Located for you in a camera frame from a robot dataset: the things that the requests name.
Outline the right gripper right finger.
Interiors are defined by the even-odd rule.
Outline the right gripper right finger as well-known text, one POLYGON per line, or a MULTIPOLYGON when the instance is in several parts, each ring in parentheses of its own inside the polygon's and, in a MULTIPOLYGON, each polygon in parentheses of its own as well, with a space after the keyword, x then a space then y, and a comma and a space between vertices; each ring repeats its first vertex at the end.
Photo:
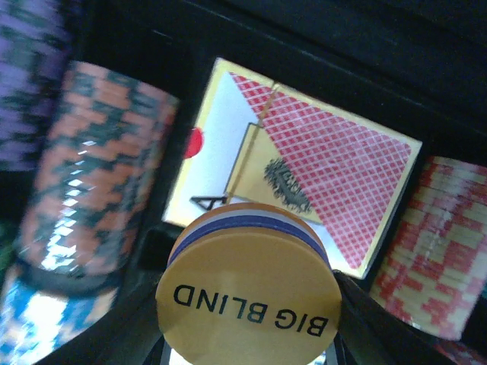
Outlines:
POLYGON ((453 361, 370 298, 349 276, 334 271, 342 294, 338 333, 357 364, 452 364, 453 361))

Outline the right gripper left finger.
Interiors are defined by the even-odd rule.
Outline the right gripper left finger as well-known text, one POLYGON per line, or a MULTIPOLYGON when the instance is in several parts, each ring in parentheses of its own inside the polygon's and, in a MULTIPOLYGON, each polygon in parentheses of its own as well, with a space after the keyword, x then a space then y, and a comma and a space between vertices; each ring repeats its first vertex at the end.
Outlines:
POLYGON ((170 350, 158 327, 155 291, 159 274, 118 303, 90 328, 38 364, 167 364, 170 350))

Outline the blue playing card deck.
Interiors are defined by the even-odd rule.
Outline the blue playing card deck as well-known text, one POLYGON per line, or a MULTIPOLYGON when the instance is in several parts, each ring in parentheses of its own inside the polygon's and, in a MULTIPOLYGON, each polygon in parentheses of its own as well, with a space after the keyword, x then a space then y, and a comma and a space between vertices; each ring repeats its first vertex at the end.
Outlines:
POLYGON ((116 287, 81 297, 37 290, 12 265, 1 293, 1 363, 36 363, 102 318, 117 294, 116 287))

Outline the yellow dealer button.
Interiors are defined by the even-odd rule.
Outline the yellow dealer button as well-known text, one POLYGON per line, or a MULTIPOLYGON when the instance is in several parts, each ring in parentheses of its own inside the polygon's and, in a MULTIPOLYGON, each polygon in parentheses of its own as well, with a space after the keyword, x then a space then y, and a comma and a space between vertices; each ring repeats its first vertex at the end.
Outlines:
POLYGON ((202 214, 155 294, 166 342, 192 364, 308 364, 333 342, 342 295, 301 218, 262 203, 202 214))

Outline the red playing card deck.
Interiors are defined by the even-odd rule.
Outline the red playing card deck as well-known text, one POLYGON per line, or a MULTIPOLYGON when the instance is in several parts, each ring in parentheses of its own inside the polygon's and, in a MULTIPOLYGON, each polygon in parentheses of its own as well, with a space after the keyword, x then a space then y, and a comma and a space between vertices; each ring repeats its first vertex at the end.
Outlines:
POLYGON ((164 210, 185 227, 222 205, 259 202, 305 220, 329 262, 365 278, 420 141, 216 59, 164 210))

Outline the black poker set case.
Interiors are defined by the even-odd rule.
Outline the black poker set case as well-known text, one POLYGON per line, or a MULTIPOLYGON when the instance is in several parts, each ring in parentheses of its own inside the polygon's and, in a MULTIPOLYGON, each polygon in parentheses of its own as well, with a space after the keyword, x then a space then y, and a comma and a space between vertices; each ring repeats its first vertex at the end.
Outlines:
MULTIPOLYGON (((370 298, 428 159, 447 157, 486 168, 484 1, 80 2, 78 31, 37 165, 29 171, 1 169, 1 293, 6 271, 18 265, 26 284, 67 297, 116 287, 112 310, 145 284, 148 275, 162 277, 177 238, 188 226, 165 222, 164 210, 216 59, 421 142, 403 196, 365 278, 347 275, 329 262, 332 273, 349 276, 370 298), (179 101, 132 251, 125 265, 108 275, 44 271, 22 261, 16 249, 63 81, 74 61, 150 84, 179 101)), ((452 364, 486 362, 486 283, 456 341, 397 319, 452 364)), ((357 363, 337 332, 310 364, 357 363)))

